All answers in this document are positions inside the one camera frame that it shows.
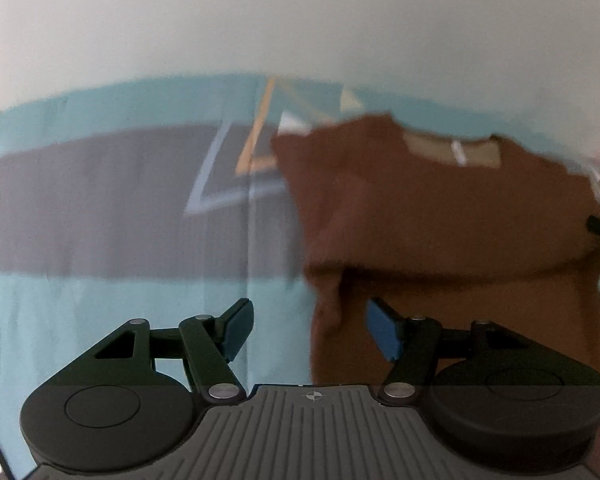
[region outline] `silver screw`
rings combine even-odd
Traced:
[[[231,399],[240,393],[240,388],[235,384],[220,383],[209,388],[209,395],[216,399]]]
[[[405,399],[411,397],[416,392],[416,388],[409,383],[391,383],[384,387],[384,392],[389,397]]]

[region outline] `gray gripper base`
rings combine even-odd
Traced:
[[[42,465],[27,480],[96,478]],[[482,468],[443,447],[416,410],[385,407],[366,386],[261,386],[238,406],[209,409],[194,434],[170,455],[106,478],[596,480],[584,466],[533,477]]]

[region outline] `light blue fabric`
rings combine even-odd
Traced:
[[[251,124],[266,83],[266,77],[251,75],[169,78],[22,105],[0,116],[0,156],[130,128],[219,124],[228,118]],[[353,114],[340,110],[340,84],[294,81],[293,86],[294,98],[274,94],[267,116],[272,124],[285,111],[309,120],[303,115],[306,106],[298,101],[335,120]],[[391,111],[399,121],[461,137],[498,131],[535,152],[560,152],[542,134],[502,117],[352,90],[365,105],[356,113]],[[256,319],[234,364],[238,378],[248,388],[254,383],[307,383],[314,296],[301,279],[160,282],[0,275],[0,445],[16,477],[34,466],[20,435],[20,407],[43,381],[128,319],[145,317],[153,328],[177,326],[193,314],[218,314],[244,296],[253,301]],[[160,366],[184,380],[179,367]]]

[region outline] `garment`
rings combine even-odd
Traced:
[[[314,383],[384,380],[391,364],[364,323],[371,296],[445,328],[489,319],[600,371],[589,181],[498,135],[497,164],[439,162],[410,150],[426,134],[378,115],[272,139],[318,296]]]

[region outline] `bed sheet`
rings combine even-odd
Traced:
[[[247,388],[309,382],[314,295],[269,139],[386,111],[440,134],[503,132],[569,159],[499,116],[264,75],[129,82],[3,113],[0,446],[15,476],[34,466],[18,424],[25,398],[134,317],[166,328],[248,297],[255,326],[232,364],[238,378]],[[177,362],[158,370],[186,382]]]

